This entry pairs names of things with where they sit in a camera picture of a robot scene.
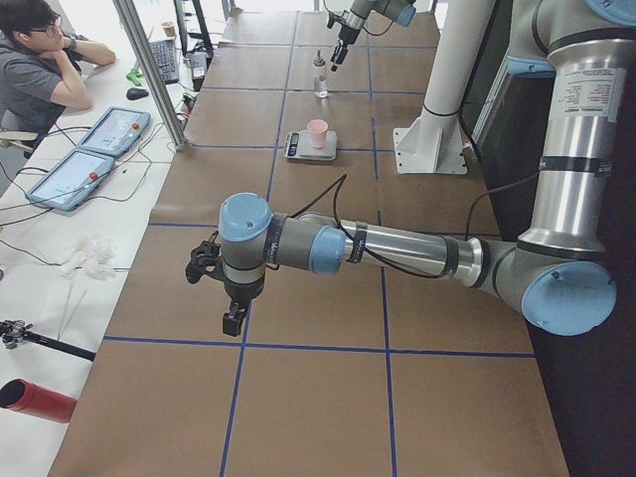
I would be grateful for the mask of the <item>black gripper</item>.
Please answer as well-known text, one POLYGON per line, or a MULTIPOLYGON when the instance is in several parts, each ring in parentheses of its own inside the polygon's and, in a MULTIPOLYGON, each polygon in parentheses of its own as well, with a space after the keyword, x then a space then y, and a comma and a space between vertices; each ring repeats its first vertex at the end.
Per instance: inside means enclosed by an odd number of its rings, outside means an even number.
POLYGON ((223 316, 223 333, 231 337, 241 334, 244 315, 250 303, 264 288, 264 278, 249 283, 238 283, 229 279, 224 283, 225 292, 231 300, 230 308, 223 316))
POLYGON ((354 11, 344 11, 338 18, 341 30, 338 35, 339 43, 334 46, 331 57, 331 71, 335 72, 344 63, 348 47, 354 45, 366 23, 366 18, 354 11))

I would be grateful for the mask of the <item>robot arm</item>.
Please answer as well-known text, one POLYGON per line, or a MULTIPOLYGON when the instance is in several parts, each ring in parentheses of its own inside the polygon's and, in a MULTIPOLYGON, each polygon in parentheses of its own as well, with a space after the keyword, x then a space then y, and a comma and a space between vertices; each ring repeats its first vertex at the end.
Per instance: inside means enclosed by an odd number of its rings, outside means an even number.
POLYGON ((331 71, 335 72, 344 63, 349 47, 356 43, 372 11, 406 27, 415 15, 413 4, 413 1, 406 0, 356 0, 342 14, 329 11, 327 28, 333 28, 336 23, 341 27, 331 57, 331 71))
POLYGON ((600 201, 627 71, 635 57, 631 1, 518 1, 508 53, 514 75, 554 77, 531 227, 497 241, 474 237, 462 207, 479 201, 461 150, 461 108, 490 1, 454 1, 442 30, 408 1, 357 1, 326 16, 241 14, 227 59, 260 72, 288 60, 279 89, 285 147, 266 197, 223 201, 215 275, 236 336, 245 316, 290 325, 307 316, 337 331, 356 316, 376 276, 323 285, 350 263, 392 272, 394 308, 413 314, 459 292, 490 293, 533 325, 583 334, 612 312, 616 287, 596 236, 600 201))

